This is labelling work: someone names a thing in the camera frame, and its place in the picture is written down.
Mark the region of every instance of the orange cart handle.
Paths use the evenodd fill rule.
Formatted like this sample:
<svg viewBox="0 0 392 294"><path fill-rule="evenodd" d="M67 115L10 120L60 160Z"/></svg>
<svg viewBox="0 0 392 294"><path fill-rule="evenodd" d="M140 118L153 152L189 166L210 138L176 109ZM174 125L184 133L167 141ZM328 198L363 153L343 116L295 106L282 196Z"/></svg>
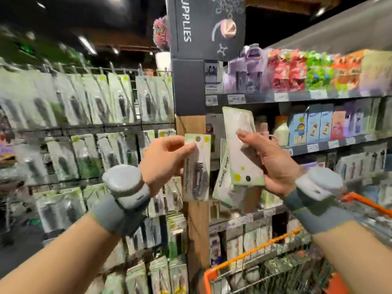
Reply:
<svg viewBox="0 0 392 294"><path fill-rule="evenodd" d="M388 217L392 217L392 210L386 209L382 207L381 205L378 205L377 203L374 203L373 201L357 194L354 192L350 192L346 194L345 196L342 197L342 201L351 201L351 200L356 200L358 202L361 202L363 204L366 204L372 208L374 208L376 211L382 213L383 215L386 215Z"/></svg>
<svg viewBox="0 0 392 294"><path fill-rule="evenodd" d="M231 259L231 260L228 260L228 261L223 262L223 263L221 263L221 264L219 264L219 265L217 265L217 266L215 266L213 268L208 269L206 272L204 272L204 275L203 275L203 283L204 283L204 287L205 287L205 293L206 294L211 294L210 281L213 281L213 280L215 280L218 277L218 275L219 275L218 271L220 269L222 269L224 267L227 267L231 263L237 262L240 259L244 259L245 257L247 257L247 256L249 256L249 255L251 255L251 254L253 254L255 252L257 252L260 249L262 249L263 247L267 247L267 246L269 246L269 245L271 245L271 244L273 244L275 242L278 242L278 241L280 241L282 239L285 239L288 236L293 236L293 235L297 234L300 231L302 231L302 228L295 229L295 230L293 230L290 233L286 233L286 234L283 234L282 236L279 236L277 238L271 239L269 242L263 243L262 245L258 246L257 248L254 248L254 249L252 249L250 251L244 252L241 255L239 255L239 256Z"/></svg>

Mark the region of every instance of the yellow dot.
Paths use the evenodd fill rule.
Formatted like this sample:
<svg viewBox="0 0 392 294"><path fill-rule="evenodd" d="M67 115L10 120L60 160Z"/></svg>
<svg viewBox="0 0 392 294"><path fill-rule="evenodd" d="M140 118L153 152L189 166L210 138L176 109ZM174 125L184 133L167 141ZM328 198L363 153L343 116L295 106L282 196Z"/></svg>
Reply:
<svg viewBox="0 0 392 294"><path fill-rule="evenodd" d="M234 174L234 180L239 182L241 180L241 176L238 173Z"/></svg>

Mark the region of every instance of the ceiling light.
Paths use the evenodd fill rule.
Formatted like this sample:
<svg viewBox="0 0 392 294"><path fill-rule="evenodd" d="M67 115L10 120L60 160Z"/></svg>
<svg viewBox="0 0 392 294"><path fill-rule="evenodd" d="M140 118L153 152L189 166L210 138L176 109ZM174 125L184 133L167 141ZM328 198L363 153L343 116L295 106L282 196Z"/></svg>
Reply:
<svg viewBox="0 0 392 294"><path fill-rule="evenodd" d="M42 4L42 3L40 3L40 2L37 2L37 5L38 5L39 7L41 7L41 8L43 8L43 9L46 9L45 5Z"/></svg>
<svg viewBox="0 0 392 294"><path fill-rule="evenodd" d="M316 17L322 15L325 13L325 7L321 7L317 12L316 12Z"/></svg>
<svg viewBox="0 0 392 294"><path fill-rule="evenodd" d="M79 36L78 38L90 54L97 54L95 49L92 48L90 42L88 42L86 38L84 38L83 36Z"/></svg>

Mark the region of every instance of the hand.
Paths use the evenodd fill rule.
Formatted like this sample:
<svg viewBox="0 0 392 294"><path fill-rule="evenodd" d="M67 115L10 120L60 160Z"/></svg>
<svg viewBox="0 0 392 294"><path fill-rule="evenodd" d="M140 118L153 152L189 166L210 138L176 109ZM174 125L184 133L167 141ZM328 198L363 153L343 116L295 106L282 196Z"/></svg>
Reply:
<svg viewBox="0 0 392 294"><path fill-rule="evenodd" d="M139 168L154 197L169 179L179 174L184 159L196 149L196 143L184 145L185 137L159 137L146 149Z"/></svg>
<svg viewBox="0 0 392 294"><path fill-rule="evenodd" d="M304 174L301 166L279 145L258 133L239 130L237 136L260 154L267 171L264 176L267 190L280 197L290 194L296 187L295 180Z"/></svg>

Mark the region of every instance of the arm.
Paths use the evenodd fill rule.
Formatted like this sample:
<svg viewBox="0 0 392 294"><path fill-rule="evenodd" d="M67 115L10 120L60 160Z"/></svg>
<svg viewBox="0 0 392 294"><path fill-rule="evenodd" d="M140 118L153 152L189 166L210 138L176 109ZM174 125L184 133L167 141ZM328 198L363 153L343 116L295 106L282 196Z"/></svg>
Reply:
<svg viewBox="0 0 392 294"><path fill-rule="evenodd" d="M150 145L139 168L151 197L195 149L196 144L184 145L182 136L158 138ZM120 183L129 181L126 176L121 179ZM145 219L141 212L148 199L135 208L129 204L134 202L132 196L122 194L115 199L108 195L97 208L4 277L0 281L0 293L84 294L120 237L135 232Z"/></svg>
<svg viewBox="0 0 392 294"><path fill-rule="evenodd" d="M301 167L276 143L259 134L242 131L238 137L260 153L268 173L266 188L284 199L352 292L392 293L392 251L355 222L350 212L333 204L322 205L320 209L317 201L301 194L301 201L292 200L300 193L296 179L304 174Z"/></svg>

